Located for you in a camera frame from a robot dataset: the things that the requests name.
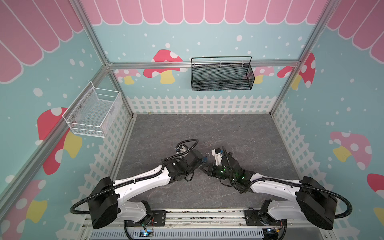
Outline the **blue padlock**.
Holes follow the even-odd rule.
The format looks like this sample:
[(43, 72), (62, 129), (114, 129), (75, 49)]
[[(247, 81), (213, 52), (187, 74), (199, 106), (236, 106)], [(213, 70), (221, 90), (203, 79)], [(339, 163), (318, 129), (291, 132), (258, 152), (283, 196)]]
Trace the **blue padlock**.
[(211, 157), (211, 154), (210, 153), (206, 153), (204, 155), (204, 158), (203, 158), (203, 163), (206, 164), (208, 162), (208, 160), (210, 159)]

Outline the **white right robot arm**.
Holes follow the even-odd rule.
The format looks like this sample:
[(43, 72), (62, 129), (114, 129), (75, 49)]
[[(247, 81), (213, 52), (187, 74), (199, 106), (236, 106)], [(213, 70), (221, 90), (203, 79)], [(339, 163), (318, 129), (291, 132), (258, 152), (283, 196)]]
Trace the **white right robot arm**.
[(240, 167), (231, 153), (220, 151), (215, 162), (200, 168), (207, 176), (228, 180), (228, 187), (243, 193), (268, 194), (281, 201), (265, 200), (259, 211), (261, 221), (268, 225), (280, 220), (307, 220), (314, 226), (332, 230), (338, 200), (315, 179), (282, 180), (270, 178)]

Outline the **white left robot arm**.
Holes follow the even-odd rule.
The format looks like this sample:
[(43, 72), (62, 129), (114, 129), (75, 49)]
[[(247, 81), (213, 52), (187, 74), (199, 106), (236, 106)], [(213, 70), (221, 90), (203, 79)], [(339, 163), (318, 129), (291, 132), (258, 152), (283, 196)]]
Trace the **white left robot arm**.
[(190, 150), (182, 156), (165, 160), (151, 171), (131, 178), (115, 181), (110, 177), (101, 179), (91, 192), (96, 197), (87, 201), (93, 228), (101, 229), (114, 221), (148, 225), (154, 215), (149, 203), (130, 200), (151, 189), (192, 177), (204, 162), (204, 156), (199, 151)]

